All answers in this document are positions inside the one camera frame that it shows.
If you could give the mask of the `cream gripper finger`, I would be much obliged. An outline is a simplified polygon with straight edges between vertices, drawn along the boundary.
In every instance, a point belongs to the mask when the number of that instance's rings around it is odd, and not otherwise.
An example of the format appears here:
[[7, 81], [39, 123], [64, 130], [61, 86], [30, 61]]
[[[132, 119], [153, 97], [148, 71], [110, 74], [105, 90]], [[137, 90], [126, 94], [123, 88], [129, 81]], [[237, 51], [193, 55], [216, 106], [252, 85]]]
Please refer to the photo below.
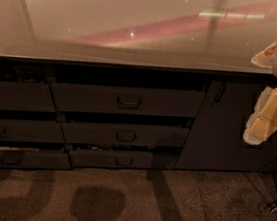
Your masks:
[[272, 69], [275, 62], [275, 53], [277, 50], [277, 41], [268, 45], [264, 50], [255, 54], [251, 60], [251, 63], [256, 67], [264, 69]]
[[260, 145], [277, 131], [277, 87], [267, 86], [259, 95], [243, 133], [247, 144]]

